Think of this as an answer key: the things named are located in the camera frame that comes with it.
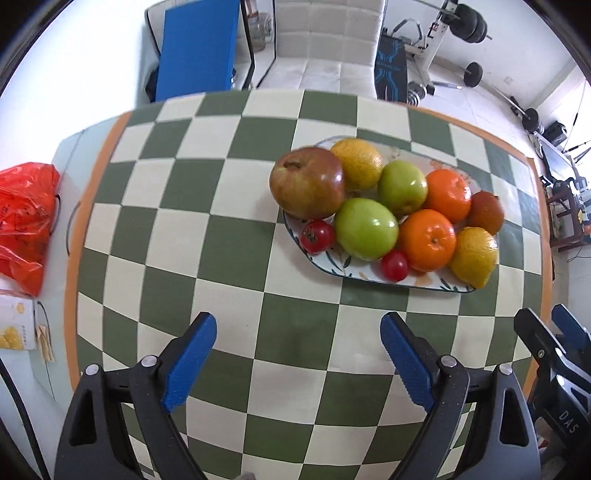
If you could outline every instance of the green and white checkered pattern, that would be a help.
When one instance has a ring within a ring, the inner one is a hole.
[[[273,162],[351,135],[447,161],[497,194],[506,222],[488,285],[455,294],[368,284],[316,269],[293,244],[268,188]],[[95,198],[79,272],[80,369],[134,365],[200,311],[215,348],[174,419],[210,479],[384,480],[424,418],[379,338],[398,311],[439,354],[467,367],[529,352],[512,317],[541,303],[535,176],[505,151],[404,105],[348,95],[255,90],[135,111]],[[132,408],[129,432],[157,476]],[[461,454],[471,413],[441,474]]]

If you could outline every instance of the fruit plate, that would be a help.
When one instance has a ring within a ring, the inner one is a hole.
[[[344,136],[330,137],[318,144],[317,147],[330,149],[338,140],[347,138]],[[433,170],[439,170],[441,168],[447,168],[453,170],[461,175],[468,183],[472,194],[480,191],[480,186],[471,178],[466,172],[460,170],[457,167],[453,167],[447,163],[439,160],[432,160],[427,157],[423,157],[420,154],[412,153],[406,150],[402,150],[397,147],[391,147],[376,142],[371,143],[382,155],[382,158],[386,162],[392,160],[405,160],[415,164],[425,175]],[[363,192],[361,196],[378,200],[377,189],[368,190]],[[304,227],[309,223],[309,220],[300,220],[294,218],[285,212],[283,213],[285,227],[289,232],[291,238],[296,243],[302,253],[306,256],[310,262],[312,262],[319,269],[327,272],[331,275],[338,277],[356,278],[358,280],[364,280],[373,283],[384,283],[392,284],[403,287],[413,288],[424,288],[426,290],[444,290],[452,291],[457,293],[469,293],[475,289],[460,281],[449,269],[449,267],[443,267],[433,272],[419,274],[411,270],[404,280],[399,282],[392,282],[382,276],[379,267],[379,260],[373,262],[367,262],[360,260],[359,258],[351,257],[345,252],[340,245],[335,245],[333,248],[328,249],[318,255],[310,255],[300,246],[300,236]]]

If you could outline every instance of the red plastic bag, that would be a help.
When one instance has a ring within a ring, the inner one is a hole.
[[[59,180],[55,167],[44,163],[0,171],[0,274],[33,296],[43,282]]]

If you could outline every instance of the lemon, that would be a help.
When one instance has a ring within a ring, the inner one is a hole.
[[[483,228],[469,226],[457,234],[456,250],[449,266],[457,278],[482,288],[495,269],[499,248]]]
[[[378,184],[384,162],[372,144],[359,138],[344,138],[330,151],[343,164],[347,191],[369,190]]]

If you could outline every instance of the cherry tomato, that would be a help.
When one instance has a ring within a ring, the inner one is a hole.
[[[324,220],[312,220],[306,225],[300,237],[300,245],[312,255],[327,250],[335,242],[335,229]]]
[[[399,250],[390,250],[379,261],[379,266],[388,280],[401,281],[408,276],[408,260]]]

